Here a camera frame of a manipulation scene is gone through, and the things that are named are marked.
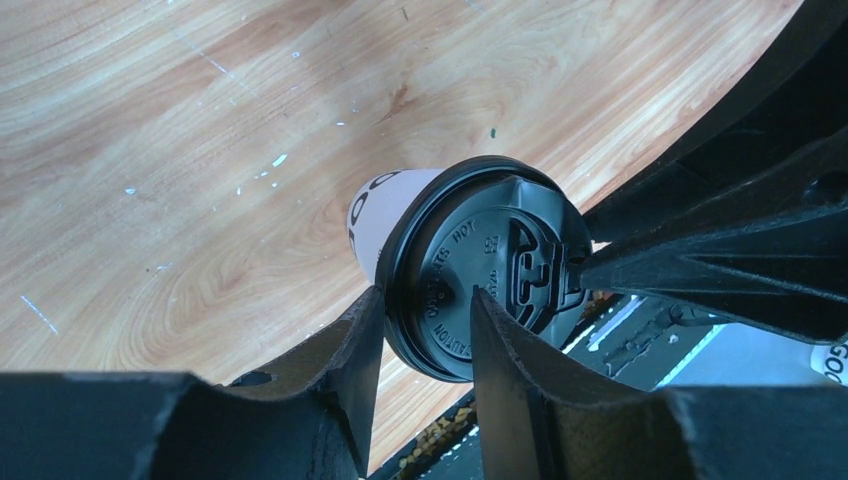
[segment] disposable cup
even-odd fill
[[[477,157],[447,170],[373,178],[348,212],[351,247],[386,298],[386,339],[409,366],[472,380],[471,295],[478,286],[561,348],[585,292],[566,266],[591,254],[580,213],[549,177],[517,160]]]

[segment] white paint speck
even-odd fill
[[[480,15],[485,15],[485,14],[486,14],[486,11],[485,11],[485,10],[483,10],[483,7],[481,7],[480,5],[478,5],[478,4],[477,4],[477,2],[475,2],[474,0],[465,0],[465,3],[467,3],[469,7],[473,8],[474,10],[476,10],[476,11],[477,11],[477,13],[479,13]]]
[[[231,71],[227,70],[226,68],[224,68],[224,66],[223,66],[223,65],[221,65],[221,64],[220,64],[220,63],[218,63],[218,62],[216,62],[216,61],[215,61],[215,59],[213,59],[212,57],[210,57],[209,55],[207,55],[207,54],[206,54],[203,50],[201,50],[200,48],[198,48],[198,47],[197,47],[197,45],[195,45],[194,43],[192,43],[192,41],[191,41],[191,40],[187,39],[187,38],[186,38],[186,36],[185,36],[185,35],[183,35],[183,33],[182,33],[182,32],[180,32],[179,30],[176,30],[174,27],[172,27],[172,26],[170,26],[170,25],[168,25],[168,24],[165,24],[165,27],[166,27],[166,28],[167,28],[167,29],[171,32],[171,34],[173,34],[175,37],[177,37],[177,39],[179,39],[181,42],[183,42],[183,43],[184,43],[187,47],[189,47],[189,48],[190,48],[190,49],[191,49],[194,53],[196,53],[196,54],[200,55],[200,56],[201,56],[204,60],[206,60],[207,62],[211,63],[213,66],[215,66],[215,68],[217,68],[218,70],[220,70],[220,71],[221,71],[221,73],[223,73],[224,75],[226,75],[226,76],[230,77],[233,81],[235,81],[236,83],[238,83],[238,84],[239,84],[239,85],[240,85],[243,89],[245,89],[245,90],[247,90],[248,92],[250,92],[250,94],[251,94],[251,95],[253,95],[253,96],[254,96],[254,97],[256,97],[256,98],[259,98],[259,94],[258,94],[258,93],[256,93],[256,92],[255,92],[252,88],[250,88],[250,85],[248,85],[248,84],[244,83],[244,81],[242,81],[240,78],[238,78],[238,77],[237,77],[237,76],[236,76],[233,72],[231,72]]]
[[[27,306],[29,306],[29,308],[32,309],[32,311],[35,312],[35,314],[38,315],[39,318],[41,318],[41,320],[46,323],[48,327],[50,327],[50,330],[53,332],[53,335],[59,335],[59,330],[56,330],[56,327],[52,323],[50,323],[50,320],[48,320],[47,317],[43,313],[41,313],[41,310],[36,308],[35,305],[33,305],[28,298],[21,295],[21,300],[23,300],[24,303],[26,303]]]
[[[287,154],[284,153],[284,154],[280,155],[280,158],[274,160],[274,163],[272,163],[271,166],[274,167],[274,168],[279,167],[280,165],[283,164],[283,162],[286,161],[286,158],[288,158]]]

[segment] white cup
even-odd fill
[[[369,180],[356,192],[347,232],[359,266],[374,283],[386,239],[415,197],[444,170],[396,170]]]
[[[810,366],[843,387],[848,386],[848,342],[814,346],[810,354]]]

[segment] wooden table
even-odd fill
[[[585,209],[799,0],[0,1],[0,367],[229,382],[365,288],[353,193],[497,153]],[[387,349],[371,468],[467,385]]]

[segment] wood grain surface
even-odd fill
[[[365,288],[369,178],[504,154],[585,210],[799,3],[0,0],[0,367],[229,382]],[[469,388],[381,375],[372,469]]]

